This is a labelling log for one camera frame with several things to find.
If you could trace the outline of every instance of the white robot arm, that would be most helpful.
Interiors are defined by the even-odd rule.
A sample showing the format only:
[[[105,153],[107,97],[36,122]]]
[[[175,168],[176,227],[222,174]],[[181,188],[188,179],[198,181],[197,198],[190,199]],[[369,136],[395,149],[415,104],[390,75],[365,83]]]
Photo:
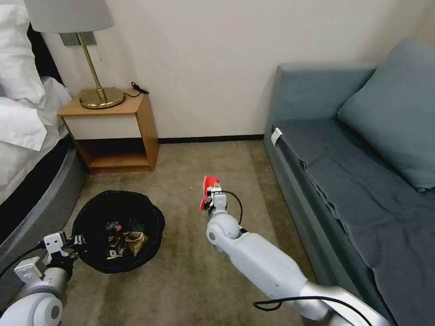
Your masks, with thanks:
[[[301,315],[316,321],[332,312],[330,326],[389,325],[383,316],[347,291],[308,281],[291,257],[260,235],[242,229],[238,221],[228,214],[227,196],[217,182],[210,186],[206,177],[204,191],[202,209],[206,209],[210,217],[207,239],[218,250],[228,254],[233,265],[263,293],[275,299],[279,306],[290,301],[289,297],[297,299],[295,308]],[[261,308],[261,304],[269,303],[273,302],[257,302],[254,305]]]
[[[24,282],[25,296],[4,312],[0,326],[59,325],[76,258],[66,250],[81,245],[81,241],[81,236],[67,241],[63,232],[45,236],[42,248],[50,254],[50,264],[46,266],[40,257],[33,257],[14,268],[15,274]]]

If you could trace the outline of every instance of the sofa cushion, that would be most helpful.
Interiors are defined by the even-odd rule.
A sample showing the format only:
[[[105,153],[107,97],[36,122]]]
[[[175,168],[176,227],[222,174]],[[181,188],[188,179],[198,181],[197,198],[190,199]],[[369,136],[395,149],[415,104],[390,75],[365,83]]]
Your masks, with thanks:
[[[402,40],[338,118],[417,190],[435,186],[435,47]]]
[[[283,133],[277,146],[286,145],[300,160],[373,271],[397,324],[433,325],[435,294],[427,289],[435,288],[435,188],[416,192],[337,119],[281,121],[276,127]]]

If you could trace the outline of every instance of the black trash bin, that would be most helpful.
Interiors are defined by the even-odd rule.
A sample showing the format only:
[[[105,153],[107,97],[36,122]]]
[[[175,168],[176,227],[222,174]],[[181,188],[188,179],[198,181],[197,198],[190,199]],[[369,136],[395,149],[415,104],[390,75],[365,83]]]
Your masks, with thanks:
[[[113,225],[118,225],[121,234],[134,231],[148,237],[136,256],[126,249],[121,256],[109,258],[108,228]],[[87,265],[106,274],[123,273],[142,266],[157,254],[164,225],[162,212],[147,196],[109,190],[92,198],[82,208],[74,221],[72,234],[82,235],[85,240],[78,255]]]

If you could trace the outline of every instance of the nightstand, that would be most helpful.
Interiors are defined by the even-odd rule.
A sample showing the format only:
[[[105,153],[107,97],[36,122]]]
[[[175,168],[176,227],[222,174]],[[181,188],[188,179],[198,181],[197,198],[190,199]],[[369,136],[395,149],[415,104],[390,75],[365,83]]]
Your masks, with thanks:
[[[59,116],[91,173],[154,170],[159,142],[148,95],[103,110],[82,107],[77,96]]]

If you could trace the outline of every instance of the table lamp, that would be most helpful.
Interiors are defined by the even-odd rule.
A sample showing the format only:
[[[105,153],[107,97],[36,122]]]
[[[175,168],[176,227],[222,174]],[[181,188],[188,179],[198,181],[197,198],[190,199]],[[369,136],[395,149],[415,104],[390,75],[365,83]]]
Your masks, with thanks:
[[[96,89],[80,92],[81,105],[88,109],[105,109],[120,104],[125,99],[124,92],[116,88],[101,87],[80,34],[113,26],[113,18],[105,0],[24,0],[24,2],[35,31],[77,35],[97,86]]]

